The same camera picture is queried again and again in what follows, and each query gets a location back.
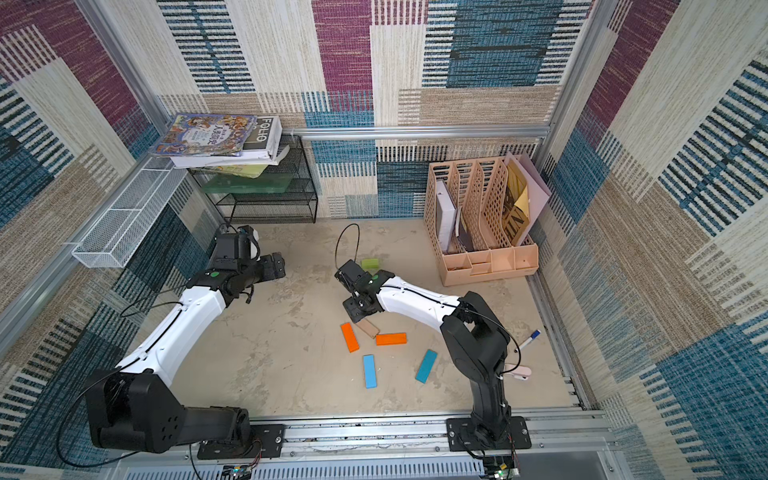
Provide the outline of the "beige wooden building block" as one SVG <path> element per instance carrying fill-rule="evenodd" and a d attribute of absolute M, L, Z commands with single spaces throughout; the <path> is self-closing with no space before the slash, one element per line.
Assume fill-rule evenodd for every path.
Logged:
<path fill-rule="evenodd" d="M 375 339 L 377 335 L 380 333 L 380 329 L 376 327 L 371 321 L 368 319 L 362 319 L 356 323 L 356 326 L 358 329 L 360 329 L 363 333 L 368 335 L 370 338 Z"/>

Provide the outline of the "green building block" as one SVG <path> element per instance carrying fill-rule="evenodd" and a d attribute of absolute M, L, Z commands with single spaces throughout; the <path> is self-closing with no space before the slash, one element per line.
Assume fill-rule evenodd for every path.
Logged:
<path fill-rule="evenodd" d="M 375 272 L 380 269 L 380 261 L 378 258 L 365 258 L 360 262 L 361 267 L 365 271 Z"/>

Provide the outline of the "orange building block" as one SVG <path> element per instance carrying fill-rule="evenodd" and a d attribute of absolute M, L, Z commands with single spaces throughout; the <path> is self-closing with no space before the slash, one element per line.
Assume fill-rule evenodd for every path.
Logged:
<path fill-rule="evenodd" d="M 348 351 L 350 353 L 357 351 L 360 346 L 352 325 L 349 322 L 342 324 L 341 331 Z"/>
<path fill-rule="evenodd" d="M 407 343 L 407 334 L 406 333 L 378 334 L 375 337 L 375 342 L 377 346 L 404 345 Z"/>

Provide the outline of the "light blue building block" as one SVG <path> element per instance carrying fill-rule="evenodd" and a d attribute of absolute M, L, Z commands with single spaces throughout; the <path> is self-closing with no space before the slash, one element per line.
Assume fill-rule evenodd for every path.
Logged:
<path fill-rule="evenodd" d="M 377 387 L 376 365 L 375 359 L 372 354 L 364 355 L 363 360 L 363 374 L 364 385 L 366 389 L 373 389 Z"/>

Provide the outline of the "teal building block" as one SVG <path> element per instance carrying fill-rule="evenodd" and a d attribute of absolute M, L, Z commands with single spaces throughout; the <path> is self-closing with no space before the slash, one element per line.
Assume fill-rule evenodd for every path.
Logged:
<path fill-rule="evenodd" d="M 424 354 L 424 357 L 419 365 L 419 368 L 415 376 L 415 379 L 418 382 L 422 384 L 425 384 L 427 382 L 436 360 L 437 360 L 437 353 L 431 349 L 428 349 Z"/>

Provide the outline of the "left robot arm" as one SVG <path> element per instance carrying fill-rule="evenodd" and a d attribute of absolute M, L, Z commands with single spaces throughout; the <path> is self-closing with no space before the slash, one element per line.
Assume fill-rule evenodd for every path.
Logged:
<path fill-rule="evenodd" d="M 159 326 L 110 372 L 95 372 L 84 395 L 91 441 L 103 449 L 163 453 L 214 443 L 247 452 L 254 436 L 240 407 L 187 407 L 170 386 L 205 330 L 257 283 L 284 277 L 278 252 L 230 270 L 208 269 L 187 284 Z"/>

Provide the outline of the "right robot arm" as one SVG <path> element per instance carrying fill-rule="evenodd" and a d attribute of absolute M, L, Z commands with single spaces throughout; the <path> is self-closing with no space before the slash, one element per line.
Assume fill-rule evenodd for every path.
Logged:
<path fill-rule="evenodd" d="M 472 454 L 532 447 L 526 421 L 512 414 L 504 376 L 511 334 L 479 294 L 443 295 L 412 285 L 391 272 L 370 274 L 352 260 L 335 278 L 350 296 L 343 307 L 358 323 L 380 313 L 396 313 L 437 330 L 456 369 L 468 379 L 472 410 L 446 420 L 449 449 Z"/>

